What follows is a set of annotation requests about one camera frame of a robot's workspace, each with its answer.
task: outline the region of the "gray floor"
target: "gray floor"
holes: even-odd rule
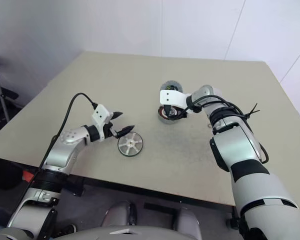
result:
[[[25,183],[22,183],[9,191],[0,190],[0,206],[12,211],[24,187]],[[76,224],[78,231],[99,227],[107,209],[117,202],[127,200],[136,204],[138,225],[169,228],[172,223],[170,214],[144,209],[144,203],[175,209],[186,207],[198,218],[203,240],[243,239],[238,231],[226,227],[225,221],[230,217],[229,213],[90,185],[85,185],[85,193],[81,197],[73,196],[68,191],[62,192],[56,206],[57,227],[62,228],[70,223]]]

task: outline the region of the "black cable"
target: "black cable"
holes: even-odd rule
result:
[[[269,162],[269,155],[266,151],[266,149],[264,148],[264,146],[262,146],[262,144],[259,142],[260,144],[260,148],[262,150],[262,152],[264,153],[264,156],[265,156],[265,160],[264,161],[261,161],[262,164],[266,164],[267,162]]]
[[[219,104],[219,103],[223,103],[223,101],[220,101],[220,100],[219,100],[219,101],[210,101],[210,102],[206,102],[206,103],[200,105],[200,107],[204,108],[204,107],[207,106],[207,105],[210,105],[210,104]]]
[[[65,114],[65,116],[64,116],[63,122],[62,122],[62,124],[61,124],[61,126],[60,126],[60,129],[59,129],[58,133],[52,137],[51,142],[50,142],[50,145],[49,145],[48,149],[46,150],[46,152],[45,152],[45,154],[44,154],[44,157],[43,157],[43,159],[42,159],[42,161],[41,161],[41,163],[40,163],[40,165],[39,165],[39,169],[41,169],[42,166],[44,165],[44,162],[45,162],[46,158],[48,157],[48,155],[49,155],[49,153],[50,153],[52,147],[55,145],[55,143],[56,143],[58,137],[60,136],[62,130],[64,129],[64,127],[65,127],[65,125],[66,125],[66,122],[67,122],[67,120],[68,120],[69,114],[70,114],[71,107],[72,107],[72,105],[74,104],[75,99],[76,99],[79,95],[85,96],[86,99],[88,99],[88,101],[92,104],[93,109],[96,109],[96,107],[98,106],[95,102],[93,102],[93,101],[90,99],[90,97],[88,97],[88,96],[87,96],[85,93],[83,93],[83,92],[79,92],[79,93],[77,93],[76,95],[73,96],[73,98],[71,99],[71,101],[70,101],[70,103],[69,103],[68,109],[67,109],[66,114]]]
[[[229,103],[232,107],[234,107],[234,108],[239,112],[239,114],[244,115],[244,113],[241,111],[241,109],[240,109],[239,107],[237,107],[236,105],[234,105],[232,102],[229,102],[229,101],[228,101],[228,103]]]
[[[230,104],[224,100],[222,97],[217,96],[217,95],[206,95],[206,96],[202,96],[199,97],[197,100],[195,100],[194,102],[192,102],[192,104],[190,106],[187,106],[185,109],[183,109],[180,114],[178,114],[176,117],[168,117],[170,120],[178,120],[183,118],[183,115],[190,109],[190,107],[193,107],[195,104],[197,104],[198,102],[200,102],[203,99],[207,99],[207,98],[216,98],[219,99],[222,103],[226,104],[228,107],[231,107]]]
[[[33,175],[32,179],[31,179],[31,181],[29,181],[29,183],[28,183],[28,185],[26,186],[25,190],[23,191],[22,195],[20,196],[20,199],[19,199],[19,201],[18,201],[18,204],[15,206],[15,208],[14,208],[12,214],[17,210],[19,204],[21,203],[21,201],[22,201],[24,195],[26,194],[27,190],[28,190],[29,187],[31,186],[33,180],[36,178],[36,176],[38,175],[38,173],[39,173],[40,170],[42,169],[42,167],[43,167],[43,165],[44,165],[44,163],[45,163],[45,160],[47,159],[47,157],[48,157],[48,155],[49,155],[49,153],[50,153],[52,147],[55,145],[57,139],[59,138],[59,136],[60,136],[60,134],[61,134],[61,132],[62,132],[62,130],[64,129],[64,127],[65,127],[65,125],[66,125],[66,122],[67,122],[67,120],[68,120],[69,114],[70,114],[71,107],[72,107],[72,105],[74,104],[75,99],[76,99],[79,95],[83,95],[84,97],[86,97],[86,99],[88,99],[88,101],[91,103],[93,109],[96,109],[96,108],[97,108],[98,104],[95,103],[95,102],[93,102],[93,101],[90,99],[90,97],[88,97],[88,96],[87,96],[85,93],[83,93],[83,92],[79,92],[79,93],[77,93],[76,95],[74,95],[74,96],[72,97],[72,99],[71,99],[71,101],[70,101],[70,103],[69,103],[68,109],[67,109],[67,111],[66,111],[66,114],[65,114],[65,116],[64,116],[63,122],[62,122],[62,124],[61,124],[61,126],[60,126],[59,131],[57,132],[56,135],[54,135],[54,136],[52,137],[51,142],[50,142],[50,144],[49,144],[49,146],[48,146],[48,148],[47,148],[47,150],[46,150],[46,152],[45,152],[45,154],[44,154],[44,156],[43,156],[43,159],[42,159],[42,161],[41,161],[41,163],[40,163],[38,169],[37,169],[36,172],[34,173],[34,175]]]

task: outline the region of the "metal plate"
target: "metal plate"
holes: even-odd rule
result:
[[[160,90],[173,90],[173,89],[171,89],[171,86],[177,88],[176,91],[179,91],[181,93],[184,92],[181,84],[174,80],[166,81],[164,84],[162,84],[162,86],[160,87]]]
[[[141,152],[144,141],[138,133],[131,131],[120,137],[117,145],[120,153],[127,157],[133,157]]]

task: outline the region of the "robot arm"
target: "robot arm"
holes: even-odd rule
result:
[[[244,115],[209,85],[192,94],[161,90],[160,103],[190,114],[204,109],[213,129],[210,146],[216,163],[231,174],[244,239],[300,239],[300,209],[279,178],[263,166],[261,145],[246,121],[253,110]]]
[[[48,239],[54,229],[61,190],[77,160],[78,154],[92,142],[103,142],[106,138],[120,138],[134,126],[127,126],[117,132],[110,120],[122,112],[109,112],[99,104],[92,114],[91,126],[81,126],[60,134],[42,168],[32,180],[7,227],[25,230],[34,239]]]

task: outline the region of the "beige tabletop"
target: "beige tabletop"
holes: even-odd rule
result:
[[[168,80],[178,81],[185,93],[212,85],[243,112],[258,103],[261,111],[248,122],[270,156],[265,166],[300,206],[300,116],[264,62],[84,52],[0,131],[0,158],[38,166],[72,96],[84,92],[123,112],[113,120],[115,129],[135,125],[144,146],[139,155],[125,157],[115,138],[95,142],[79,155],[73,174],[234,205],[230,174],[210,149],[205,114],[173,125],[158,120],[160,86]],[[91,125],[92,112],[78,97],[65,130]]]

